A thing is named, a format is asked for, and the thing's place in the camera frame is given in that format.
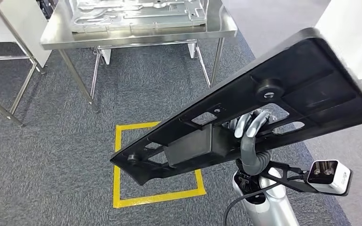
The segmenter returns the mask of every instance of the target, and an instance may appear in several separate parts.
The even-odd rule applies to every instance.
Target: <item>black mounting plate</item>
[[[318,31],[308,28],[113,154],[111,162],[143,185],[153,178],[167,178],[234,160],[240,157],[237,140],[227,139],[231,148],[221,145],[213,149],[216,134],[227,133],[221,131],[224,129],[221,125],[269,103],[282,107],[289,116],[261,128],[256,136],[258,152],[362,124],[362,90],[356,78],[344,68]],[[216,118],[205,125],[192,121],[207,112]],[[273,132],[295,121],[304,126],[283,134]],[[207,151],[201,150],[201,146],[197,148],[194,139]],[[147,148],[150,143],[161,146]],[[168,159],[174,160],[175,152],[180,156],[180,152],[187,149],[177,164],[149,160],[163,151]]]

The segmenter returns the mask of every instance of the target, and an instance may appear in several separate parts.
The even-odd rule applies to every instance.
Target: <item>camera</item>
[[[319,192],[344,194],[351,174],[351,170],[338,160],[320,160],[313,162],[306,181]]]

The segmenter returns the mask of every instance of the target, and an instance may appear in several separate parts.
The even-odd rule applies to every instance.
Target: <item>aluminum plate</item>
[[[206,23],[200,0],[68,0],[73,32],[154,29]]]

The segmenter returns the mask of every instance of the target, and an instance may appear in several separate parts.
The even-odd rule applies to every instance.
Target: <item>yellow square marking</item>
[[[115,131],[115,152],[121,149],[121,133],[123,130],[128,129],[142,129],[142,128],[150,128],[157,125],[159,122],[147,122],[147,123],[138,123],[138,124],[131,124],[131,125],[116,125]],[[172,192],[166,194],[157,194],[151,196],[144,196],[138,198],[131,198],[131,199],[123,199],[120,200],[120,168],[114,166],[114,174],[113,174],[113,208],[122,208],[127,206],[136,206],[148,203],[155,203],[155,202],[164,202],[176,199],[183,199],[198,195],[206,194],[205,187],[203,186],[203,178],[202,172],[197,169],[195,170],[195,177],[196,177],[196,184],[197,188],[187,191],[181,192]]]

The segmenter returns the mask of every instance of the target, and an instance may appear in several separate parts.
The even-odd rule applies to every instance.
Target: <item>floor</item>
[[[258,57],[295,32],[314,26],[330,0],[223,0]],[[354,170],[350,194],[338,201],[353,226],[362,225],[362,125],[306,140],[315,159],[339,159]]]
[[[216,45],[215,40],[200,43],[208,73]],[[68,54],[90,86],[92,51],[74,49]],[[253,59],[240,33],[227,39],[217,82]],[[14,100],[29,67],[25,60],[0,62],[0,103],[5,107]],[[206,195],[113,208],[109,157],[115,126],[161,121],[207,90],[187,45],[113,50],[111,65],[99,68],[99,113],[92,112],[58,52],[52,53],[46,70],[45,75],[34,74],[16,113],[26,123],[24,128],[0,115],[0,225],[222,225],[227,204],[237,197],[230,182],[236,170],[233,162],[202,169]],[[141,133],[125,132],[123,145]],[[277,149],[274,159],[298,165],[313,161],[304,143]],[[195,187],[191,173],[142,187],[122,174],[120,195],[126,199]],[[302,226],[350,225],[332,196],[288,190],[288,197]],[[231,211],[229,222],[250,225],[240,205]]]

